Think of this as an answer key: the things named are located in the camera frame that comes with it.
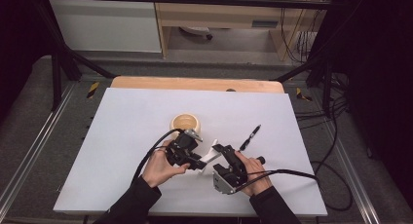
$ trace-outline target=cable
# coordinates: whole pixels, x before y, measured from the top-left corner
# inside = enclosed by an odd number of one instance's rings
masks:
[[[136,169],[136,172],[134,173],[133,179],[131,180],[131,183],[134,183],[134,181],[139,177],[140,172],[142,171],[143,166],[145,165],[146,161],[148,161],[149,157],[151,157],[152,153],[157,149],[157,146],[159,143],[161,143],[162,140],[164,140],[168,135],[172,134],[175,131],[183,132],[181,129],[173,129],[168,131],[166,134],[164,134],[156,143],[154,146],[152,146],[151,149],[149,149],[148,153],[146,153],[145,157],[142,159],[140,162],[139,166]]]
[[[321,160],[321,163],[319,164],[319,166],[316,168],[315,174],[317,174],[319,172],[319,168],[324,164],[324,162],[327,160],[327,158],[331,155],[331,152],[333,151],[335,143],[337,141],[338,129],[337,129],[337,120],[336,120],[335,115],[334,115],[334,112],[335,112],[334,106],[335,106],[335,102],[338,99],[340,99],[340,98],[335,99],[334,103],[333,103],[333,106],[331,106],[332,120],[333,120],[334,129],[335,129],[334,137],[333,137],[333,143],[331,144],[330,149],[328,150],[327,154],[325,154],[324,158]]]
[[[335,103],[331,108],[336,107],[337,110],[340,111],[340,113],[343,110],[343,107],[347,106],[347,101],[342,101],[339,103]],[[319,111],[314,111],[314,112],[296,112],[295,113],[295,118],[297,121],[304,121],[304,120],[309,120],[309,119],[314,119],[318,117],[323,117],[325,116],[325,111],[324,110],[319,110]]]
[[[301,62],[300,60],[298,60],[298,59],[294,56],[293,52],[291,51],[291,49],[290,49],[289,46],[288,46],[288,43],[286,43],[285,33],[284,33],[284,30],[283,30],[283,21],[284,21],[284,18],[285,18],[285,8],[281,8],[281,10],[282,10],[282,15],[281,15],[282,41],[283,41],[284,44],[285,44],[285,50],[286,50],[289,58],[290,58],[292,61]]]
[[[341,115],[345,110],[346,110],[345,108],[341,109],[340,112],[337,114],[336,118],[340,117],[340,115]],[[319,122],[319,123],[316,123],[316,124],[313,124],[313,125],[310,125],[310,126],[307,126],[307,127],[300,128],[300,130],[312,128],[312,127],[315,127],[315,126],[318,126],[318,125],[321,125],[321,124],[324,124],[324,123],[327,123],[327,122],[330,122],[330,121],[332,121],[332,120],[329,119],[329,120],[327,120],[327,121]]]
[[[83,218],[83,224],[88,224],[88,220],[89,220],[89,216],[85,215],[85,217]]]
[[[240,187],[238,187],[238,188],[235,190],[235,192],[232,193],[232,194],[238,193],[238,192],[240,192],[242,189],[244,189],[245,187],[247,187],[247,186],[251,185],[252,183],[260,180],[261,178],[270,176],[271,174],[275,174],[275,173],[287,173],[287,174],[292,174],[292,175],[297,175],[297,176],[312,178],[312,179],[314,179],[314,180],[317,182],[317,184],[319,185],[319,179],[318,179],[316,176],[314,176],[314,175],[312,175],[312,174],[309,174],[309,173],[300,172],[300,171],[295,171],[295,170],[291,170],[291,169],[265,170],[265,171],[259,171],[259,172],[248,173],[248,174],[256,174],[256,173],[264,173],[264,174],[262,174],[262,175],[260,175],[260,176],[258,176],[258,177],[256,177],[256,178],[254,178],[254,179],[251,179],[251,180],[247,181],[247,183],[245,183],[245,184],[241,185]]]
[[[330,169],[344,183],[347,190],[349,191],[349,203],[346,206],[344,206],[344,207],[335,207],[335,206],[329,205],[326,202],[324,202],[325,206],[327,206],[328,208],[331,208],[333,210],[336,210],[336,211],[347,211],[347,210],[349,210],[352,207],[354,200],[353,200],[352,189],[350,188],[349,184],[346,182],[346,179],[344,179],[332,166],[330,166],[327,163],[320,162],[320,161],[310,161],[310,163],[311,164],[319,164],[319,166],[323,165],[326,168]]]

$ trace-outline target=human hand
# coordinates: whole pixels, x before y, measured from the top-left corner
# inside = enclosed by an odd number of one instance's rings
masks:
[[[171,140],[164,141],[162,146],[168,146]],[[168,179],[181,173],[185,173],[190,164],[184,164],[179,168],[170,165],[166,156],[166,148],[162,147],[153,152],[142,173],[142,178],[153,188],[165,183]]]
[[[235,151],[235,155],[241,160],[241,162],[243,162],[247,173],[254,173],[248,175],[248,181],[262,175],[262,173],[255,172],[265,171],[264,167],[258,159],[248,159],[239,151]],[[270,178],[267,176],[255,181],[251,185],[242,189],[242,191],[251,197],[252,195],[260,194],[271,186],[273,186],[273,184],[271,183]]]

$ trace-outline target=white table surface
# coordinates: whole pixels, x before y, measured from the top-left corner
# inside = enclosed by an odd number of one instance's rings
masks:
[[[130,186],[143,156],[181,113],[192,113],[201,122],[204,142],[194,150],[201,156],[215,138],[238,149],[261,125],[246,156],[263,156],[265,169],[314,174],[287,94],[109,88],[54,211],[96,213],[111,207]],[[228,166],[220,157],[202,174],[187,170],[161,185],[163,196],[150,214],[255,216],[247,195],[223,195],[213,188],[212,166],[217,163]],[[270,178],[296,215],[327,214],[315,180],[289,174]]]

